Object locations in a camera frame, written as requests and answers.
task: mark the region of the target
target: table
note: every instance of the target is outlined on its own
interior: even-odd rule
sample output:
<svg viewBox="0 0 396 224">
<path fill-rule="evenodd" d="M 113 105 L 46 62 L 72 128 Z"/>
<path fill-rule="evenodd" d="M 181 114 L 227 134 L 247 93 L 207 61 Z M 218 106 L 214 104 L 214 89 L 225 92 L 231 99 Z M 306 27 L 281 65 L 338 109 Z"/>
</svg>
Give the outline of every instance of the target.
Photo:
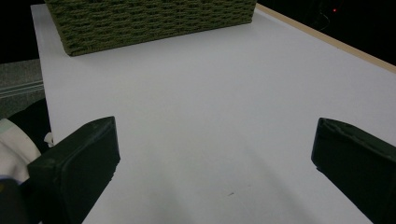
<svg viewBox="0 0 396 224">
<path fill-rule="evenodd" d="M 253 23 L 68 57 L 33 6 L 55 142 L 115 116 L 84 223 L 370 223 L 310 160 L 318 118 L 396 145 L 396 75 L 256 9 Z"/>
</svg>

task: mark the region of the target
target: basket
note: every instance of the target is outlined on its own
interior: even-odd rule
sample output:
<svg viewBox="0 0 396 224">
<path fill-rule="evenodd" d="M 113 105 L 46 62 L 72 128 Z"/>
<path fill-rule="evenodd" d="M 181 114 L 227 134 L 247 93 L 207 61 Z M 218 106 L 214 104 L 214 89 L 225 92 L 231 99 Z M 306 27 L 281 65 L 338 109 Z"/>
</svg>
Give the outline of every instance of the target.
<svg viewBox="0 0 396 224">
<path fill-rule="evenodd" d="M 251 22 L 256 0 L 45 0 L 70 56 Z"/>
</svg>

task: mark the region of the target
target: wicker basket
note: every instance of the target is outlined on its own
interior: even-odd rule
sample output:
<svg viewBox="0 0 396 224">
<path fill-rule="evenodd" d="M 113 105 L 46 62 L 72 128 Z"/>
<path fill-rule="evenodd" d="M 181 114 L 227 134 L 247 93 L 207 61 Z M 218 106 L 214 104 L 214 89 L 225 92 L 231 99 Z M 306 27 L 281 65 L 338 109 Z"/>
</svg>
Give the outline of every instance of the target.
<svg viewBox="0 0 396 224">
<path fill-rule="evenodd" d="M 249 23 L 256 0 L 45 0 L 70 56 Z"/>
</svg>

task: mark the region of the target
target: green woven basket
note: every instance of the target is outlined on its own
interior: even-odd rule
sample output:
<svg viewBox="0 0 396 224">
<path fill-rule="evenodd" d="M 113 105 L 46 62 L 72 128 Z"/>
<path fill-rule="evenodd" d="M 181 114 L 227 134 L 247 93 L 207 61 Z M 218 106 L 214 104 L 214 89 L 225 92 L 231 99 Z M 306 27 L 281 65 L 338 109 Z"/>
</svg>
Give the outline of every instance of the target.
<svg viewBox="0 0 396 224">
<path fill-rule="evenodd" d="M 256 0 L 45 0 L 70 56 L 251 22 Z"/>
</svg>

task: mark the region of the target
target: white cloth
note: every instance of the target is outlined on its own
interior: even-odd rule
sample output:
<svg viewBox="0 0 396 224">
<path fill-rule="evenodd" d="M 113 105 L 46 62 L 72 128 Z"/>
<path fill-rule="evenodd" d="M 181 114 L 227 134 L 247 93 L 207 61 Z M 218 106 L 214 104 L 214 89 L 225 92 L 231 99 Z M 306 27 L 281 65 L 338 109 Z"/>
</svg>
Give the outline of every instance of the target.
<svg viewBox="0 0 396 224">
<path fill-rule="evenodd" d="M 0 175 L 23 182 L 29 178 L 27 164 L 40 155 L 22 129 L 8 119 L 0 120 Z"/>
</svg>

